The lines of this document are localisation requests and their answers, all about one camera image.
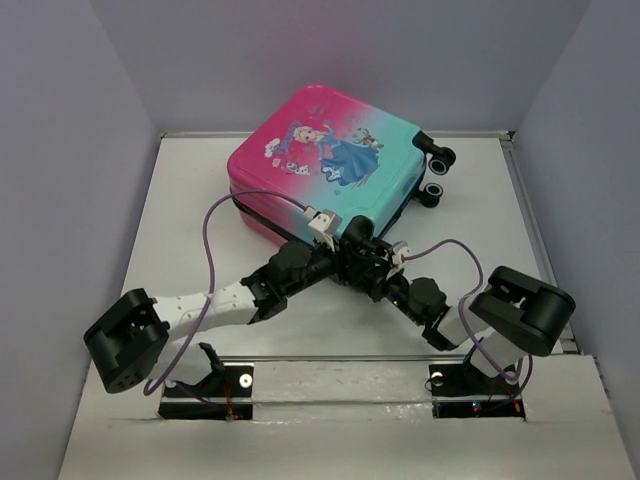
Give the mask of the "pink teal kids suitcase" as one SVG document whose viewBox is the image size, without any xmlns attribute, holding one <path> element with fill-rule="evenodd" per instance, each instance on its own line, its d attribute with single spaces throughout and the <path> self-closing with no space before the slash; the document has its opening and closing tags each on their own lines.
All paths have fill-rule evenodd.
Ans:
<svg viewBox="0 0 640 480">
<path fill-rule="evenodd" d="M 234 205 L 245 224 L 281 244 L 312 242 L 304 208 L 344 224 L 365 216 L 383 237 L 413 199 L 438 205 L 455 152 L 402 118 L 324 85 L 294 93 L 230 155 Z"/>
</svg>

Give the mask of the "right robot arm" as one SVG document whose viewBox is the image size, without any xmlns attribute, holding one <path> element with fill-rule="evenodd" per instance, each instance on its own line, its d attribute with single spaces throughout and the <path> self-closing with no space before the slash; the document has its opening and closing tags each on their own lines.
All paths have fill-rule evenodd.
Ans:
<svg viewBox="0 0 640 480">
<path fill-rule="evenodd" d="M 412 281 L 403 276 L 408 261 L 445 245 L 463 249 L 473 261 L 478 280 L 470 292 L 448 301 L 432 278 Z M 413 254 L 401 248 L 393 261 L 373 264 L 355 276 L 356 287 L 372 300 L 385 299 L 422 328 L 422 337 L 438 351 L 473 344 L 460 368 L 462 384 L 482 392 L 497 377 L 514 381 L 507 369 L 524 359 L 550 355 L 576 310 L 566 291 L 510 267 L 496 267 L 485 276 L 479 259 L 463 243 L 447 239 Z"/>
</svg>

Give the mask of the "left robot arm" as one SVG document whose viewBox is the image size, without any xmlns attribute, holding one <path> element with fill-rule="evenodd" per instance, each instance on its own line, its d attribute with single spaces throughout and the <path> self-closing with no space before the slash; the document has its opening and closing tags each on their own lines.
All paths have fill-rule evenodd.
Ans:
<svg viewBox="0 0 640 480">
<path fill-rule="evenodd" d="M 109 394 L 145 380 L 175 381 L 173 372 L 197 333 L 270 319 L 290 297 L 337 271 L 336 250 L 287 242 L 253 274 L 213 293 L 153 298 L 143 288 L 130 290 L 83 340 Z"/>
</svg>

